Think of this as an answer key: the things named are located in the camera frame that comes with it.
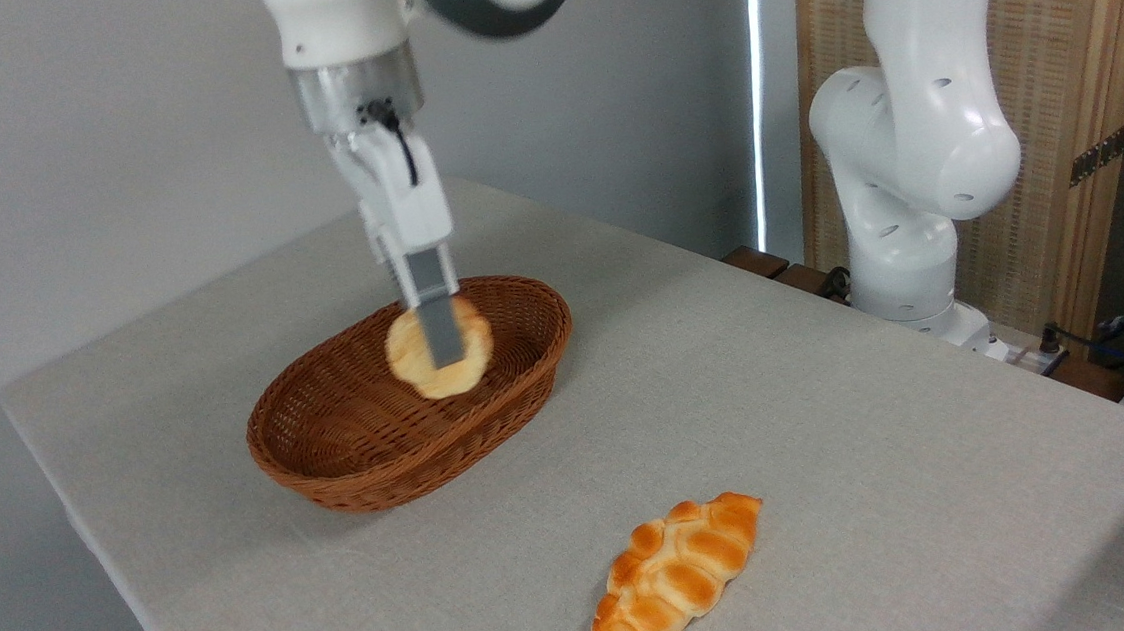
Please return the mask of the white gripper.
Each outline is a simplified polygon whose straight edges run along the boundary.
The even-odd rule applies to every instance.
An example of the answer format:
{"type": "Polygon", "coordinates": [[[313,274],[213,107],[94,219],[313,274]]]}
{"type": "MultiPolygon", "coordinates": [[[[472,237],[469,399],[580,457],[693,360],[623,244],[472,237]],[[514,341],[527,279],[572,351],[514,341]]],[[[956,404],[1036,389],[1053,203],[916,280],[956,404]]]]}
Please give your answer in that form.
{"type": "Polygon", "coordinates": [[[377,262],[406,309],[414,309],[435,370],[465,358],[453,313],[460,290],[445,244],[454,232],[433,152],[413,123],[326,134],[330,160],[357,193],[377,262]]]}

